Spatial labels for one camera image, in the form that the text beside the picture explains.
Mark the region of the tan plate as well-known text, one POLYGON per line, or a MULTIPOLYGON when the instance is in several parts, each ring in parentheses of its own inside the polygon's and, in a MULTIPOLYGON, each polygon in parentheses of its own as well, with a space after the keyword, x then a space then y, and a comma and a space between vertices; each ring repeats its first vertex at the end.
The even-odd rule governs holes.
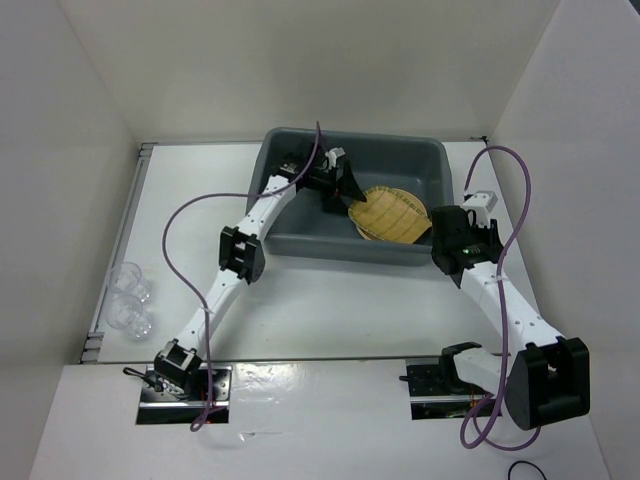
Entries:
POLYGON ((355 223, 356 229, 358 232, 368 240, 377 240, 377 241, 385 241, 385 238, 377 233, 375 230, 372 230, 369 226, 363 225, 361 223, 355 223))

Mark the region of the woven bamboo tray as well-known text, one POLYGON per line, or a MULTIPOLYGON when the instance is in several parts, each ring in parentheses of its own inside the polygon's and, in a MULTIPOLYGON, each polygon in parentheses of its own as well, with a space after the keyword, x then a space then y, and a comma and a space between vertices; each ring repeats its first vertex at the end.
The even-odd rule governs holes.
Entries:
POLYGON ((408 191, 377 185, 366 190, 367 202, 354 201, 348 208, 352 223, 369 226, 385 241, 415 244, 432 229, 424 204, 408 191))

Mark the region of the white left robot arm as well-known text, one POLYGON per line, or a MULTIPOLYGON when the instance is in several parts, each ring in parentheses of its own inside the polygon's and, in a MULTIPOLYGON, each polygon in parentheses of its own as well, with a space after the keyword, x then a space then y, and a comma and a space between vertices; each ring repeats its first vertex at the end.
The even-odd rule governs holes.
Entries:
POLYGON ((156 376, 176 399, 188 399, 212 383, 199 373, 201 364, 211 361, 211 336, 241 291, 261 277, 266 267, 263 240, 284 207, 304 188, 319 192, 331 212, 345 211, 345 198, 365 198, 341 147, 324 154, 313 148, 303 165, 283 162, 263 191, 249 196, 255 201, 253 207, 236 226, 220 233, 213 286, 206 295, 196 294, 201 311, 154 359, 156 376))

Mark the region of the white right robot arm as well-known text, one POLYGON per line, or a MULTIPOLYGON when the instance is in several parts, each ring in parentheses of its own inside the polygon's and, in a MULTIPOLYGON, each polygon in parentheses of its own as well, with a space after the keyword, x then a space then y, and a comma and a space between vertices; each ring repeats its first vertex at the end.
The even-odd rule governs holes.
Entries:
POLYGON ((589 350, 549 325, 499 270, 504 248, 497 222, 479 226, 473 213, 457 205, 438 207, 430 218, 434 264, 491 321, 507 353, 501 359, 475 342, 444 348, 441 387, 450 393, 481 388, 525 431, 586 415, 589 350))

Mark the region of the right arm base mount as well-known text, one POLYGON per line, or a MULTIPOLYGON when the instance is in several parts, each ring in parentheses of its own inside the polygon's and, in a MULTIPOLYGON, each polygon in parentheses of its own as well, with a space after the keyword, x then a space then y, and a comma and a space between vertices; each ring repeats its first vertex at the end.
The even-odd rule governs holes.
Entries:
POLYGON ((463 382, 454 364, 455 355, 478 347, 464 342, 445 347, 439 356, 406 361, 399 380, 407 385, 413 420, 464 418, 486 395, 479 386, 463 382))

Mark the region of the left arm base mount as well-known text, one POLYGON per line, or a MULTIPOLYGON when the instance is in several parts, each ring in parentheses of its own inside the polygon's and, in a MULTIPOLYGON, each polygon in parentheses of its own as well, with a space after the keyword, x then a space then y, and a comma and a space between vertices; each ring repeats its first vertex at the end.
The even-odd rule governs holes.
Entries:
MULTIPOLYGON (((189 393, 161 379, 151 365, 146 365, 144 370, 124 367, 122 372, 142 382, 137 425, 191 424, 204 410, 208 393, 207 369, 204 366, 199 368, 195 386, 189 393)), ((213 407, 207 416, 207 424, 228 422, 232 373, 231 366, 212 370, 213 407)))

